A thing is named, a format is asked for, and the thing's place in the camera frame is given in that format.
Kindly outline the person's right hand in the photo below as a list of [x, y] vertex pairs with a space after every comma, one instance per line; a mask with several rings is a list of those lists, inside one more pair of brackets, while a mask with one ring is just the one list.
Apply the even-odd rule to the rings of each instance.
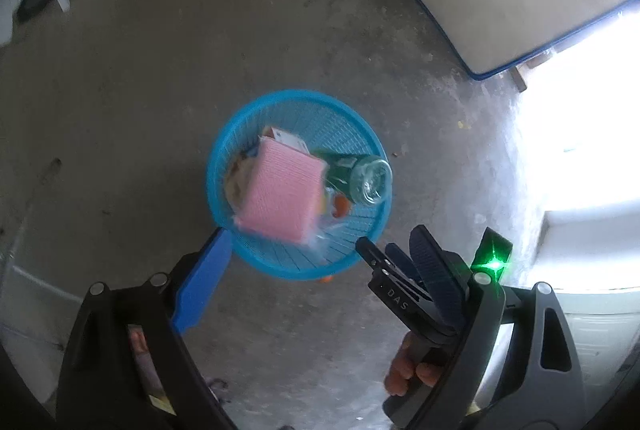
[[442, 367], [431, 363], [417, 363], [409, 358], [410, 346], [416, 341], [412, 332], [407, 332], [402, 339], [395, 357], [390, 362], [390, 369], [383, 384], [388, 395], [404, 396], [409, 390], [411, 379], [418, 378], [427, 387], [434, 387], [442, 374]]

